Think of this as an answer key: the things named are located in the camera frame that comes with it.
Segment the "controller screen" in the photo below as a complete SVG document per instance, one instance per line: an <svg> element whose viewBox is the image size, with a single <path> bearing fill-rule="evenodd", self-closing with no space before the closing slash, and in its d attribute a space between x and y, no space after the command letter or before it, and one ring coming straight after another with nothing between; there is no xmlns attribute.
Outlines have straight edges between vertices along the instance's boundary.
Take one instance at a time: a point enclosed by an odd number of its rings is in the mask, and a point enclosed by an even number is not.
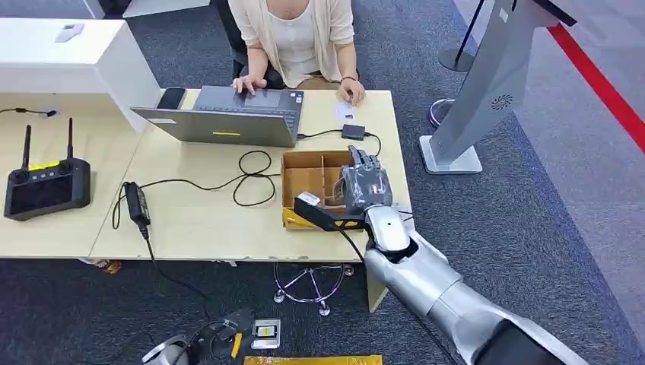
<svg viewBox="0 0 645 365"><path fill-rule="evenodd" d="M20 214L71 200L71 175L14 187L11 213Z"/></svg>

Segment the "laptop keyboard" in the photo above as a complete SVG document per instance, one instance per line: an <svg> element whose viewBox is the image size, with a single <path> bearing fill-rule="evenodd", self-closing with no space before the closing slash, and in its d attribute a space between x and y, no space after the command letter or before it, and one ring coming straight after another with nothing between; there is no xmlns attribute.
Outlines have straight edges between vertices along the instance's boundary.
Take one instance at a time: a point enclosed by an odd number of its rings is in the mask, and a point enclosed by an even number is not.
<svg viewBox="0 0 645 365"><path fill-rule="evenodd" d="M219 107L219 106L200 106L199 110L208 111L208 112L226 112L226 113L246 113L246 114L264 114L264 115L274 115L274 116L283 116L285 122L287 123L287 128L289 132L293 132L296 128L296 117L297 112L295 110L280 110L280 109L249 109L249 108L229 108L229 107Z"/></svg>

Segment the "laptop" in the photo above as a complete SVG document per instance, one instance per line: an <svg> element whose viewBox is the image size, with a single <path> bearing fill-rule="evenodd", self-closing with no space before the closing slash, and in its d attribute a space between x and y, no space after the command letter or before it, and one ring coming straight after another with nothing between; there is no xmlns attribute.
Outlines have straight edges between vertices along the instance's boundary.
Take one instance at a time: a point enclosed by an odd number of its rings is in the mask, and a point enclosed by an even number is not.
<svg viewBox="0 0 645 365"><path fill-rule="evenodd" d="M293 147L304 92L246 90L204 86L192 110L131 108L169 135L184 142Z"/></svg>

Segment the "woman's hand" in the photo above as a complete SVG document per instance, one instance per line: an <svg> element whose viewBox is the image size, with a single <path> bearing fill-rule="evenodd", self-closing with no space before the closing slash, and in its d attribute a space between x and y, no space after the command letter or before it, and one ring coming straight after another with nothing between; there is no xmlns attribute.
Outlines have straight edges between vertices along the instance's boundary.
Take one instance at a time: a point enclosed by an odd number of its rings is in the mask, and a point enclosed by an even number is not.
<svg viewBox="0 0 645 365"><path fill-rule="evenodd" d="M233 83L231 84L231 87L235 87L235 90L237 90L238 94L241 94L242 90L244 90L244 88L247 88L249 89L249 92L251 93L251 95L255 95L256 89L254 87L258 87L258 88L266 87L266 80L256 76L248 75L248 76L243 76L241 78L233 79Z"/></svg>
<svg viewBox="0 0 645 365"><path fill-rule="evenodd" d="M351 105L358 105L365 98L363 84L350 78L341 81L338 90L340 90L342 98Z"/></svg>

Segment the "office chair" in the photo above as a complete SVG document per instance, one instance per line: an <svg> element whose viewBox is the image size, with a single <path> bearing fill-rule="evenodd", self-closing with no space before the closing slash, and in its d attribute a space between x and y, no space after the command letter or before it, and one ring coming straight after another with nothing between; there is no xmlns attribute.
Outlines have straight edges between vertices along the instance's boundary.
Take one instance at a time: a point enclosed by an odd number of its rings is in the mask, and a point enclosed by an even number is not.
<svg viewBox="0 0 645 365"><path fill-rule="evenodd" d="M235 18L230 12L228 0L215 0L215 7L224 25L224 31L230 43L231 55L233 56L233 77L231 79L238 78L245 71L245 68L248 68L249 64L249 58L246 55L246 43L242 39L240 29L235 24ZM282 76L273 68L271 62L268 63L264 79L268 89L284 89L286 86L282 81Z"/></svg>
<svg viewBox="0 0 645 365"><path fill-rule="evenodd" d="M331 308L326 300L329 299L340 288L343 278L345 276L352 276L354 268L349 264L333 264L333 265L320 265L320 264L286 264L295 265L296 270L299 272L294 275L286 284L282 281L280 267L281 264L276 262L273 265L273 277L275 279L275 286L278 290L273 295L273 300L276 303L284 302L285 297L293 300L296 303L318 303L318 313L321 316L328 316L331 313ZM315 273L325 275L326 272L331 272L331 278L335 277L335 283L328 290L323 290L319 285L319 280L316 279ZM300 294L291 288L302 278L309 277L313 286L313 297Z"/></svg>

